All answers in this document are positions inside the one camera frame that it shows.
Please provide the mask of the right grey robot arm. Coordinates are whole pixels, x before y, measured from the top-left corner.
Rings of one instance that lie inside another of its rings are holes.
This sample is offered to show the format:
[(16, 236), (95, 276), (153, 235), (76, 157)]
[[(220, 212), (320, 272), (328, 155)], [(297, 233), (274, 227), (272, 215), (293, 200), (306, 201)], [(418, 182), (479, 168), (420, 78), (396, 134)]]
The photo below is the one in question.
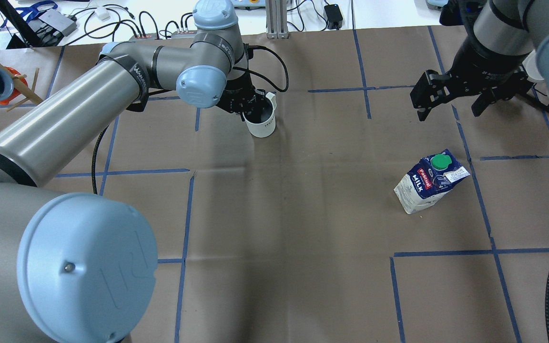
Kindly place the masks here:
[(410, 92), (420, 121), (464, 96), (475, 117), (517, 95), (549, 112), (549, 0), (449, 0), (440, 24), (467, 37), (449, 71), (425, 71)]

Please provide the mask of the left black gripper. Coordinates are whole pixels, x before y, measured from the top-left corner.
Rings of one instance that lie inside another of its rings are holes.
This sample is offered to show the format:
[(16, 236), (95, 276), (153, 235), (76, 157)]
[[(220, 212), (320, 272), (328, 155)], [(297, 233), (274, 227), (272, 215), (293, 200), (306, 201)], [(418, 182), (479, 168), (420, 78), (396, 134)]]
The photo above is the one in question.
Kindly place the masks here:
[(217, 107), (235, 114), (257, 113), (265, 108), (265, 93), (255, 88), (247, 69), (241, 72), (239, 77), (227, 81)]

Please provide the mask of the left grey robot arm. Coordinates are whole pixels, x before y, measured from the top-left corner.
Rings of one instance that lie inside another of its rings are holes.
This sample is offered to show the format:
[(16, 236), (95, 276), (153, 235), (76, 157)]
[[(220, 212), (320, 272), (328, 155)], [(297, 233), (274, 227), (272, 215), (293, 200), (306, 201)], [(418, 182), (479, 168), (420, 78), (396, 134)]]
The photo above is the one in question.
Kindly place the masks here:
[(230, 0), (200, 0), (189, 48), (104, 45), (89, 71), (0, 131), (0, 343), (118, 343), (144, 316), (157, 244), (132, 206), (98, 195), (100, 143), (122, 111), (176, 91), (254, 112), (263, 96)]

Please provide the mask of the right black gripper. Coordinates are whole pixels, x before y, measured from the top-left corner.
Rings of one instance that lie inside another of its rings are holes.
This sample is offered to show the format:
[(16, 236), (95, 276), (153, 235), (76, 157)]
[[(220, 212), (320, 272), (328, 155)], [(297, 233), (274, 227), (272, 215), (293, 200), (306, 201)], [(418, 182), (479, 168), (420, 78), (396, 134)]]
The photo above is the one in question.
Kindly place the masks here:
[(434, 107), (456, 98), (477, 95), (471, 111), (479, 117), (498, 100), (516, 96), (520, 71), (527, 73), (521, 65), (523, 59), (499, 54), (484, 57), (474, 48), (460, 48), (449, 71), (425, 71), (410, 91), (419, 122), (424, 122)]

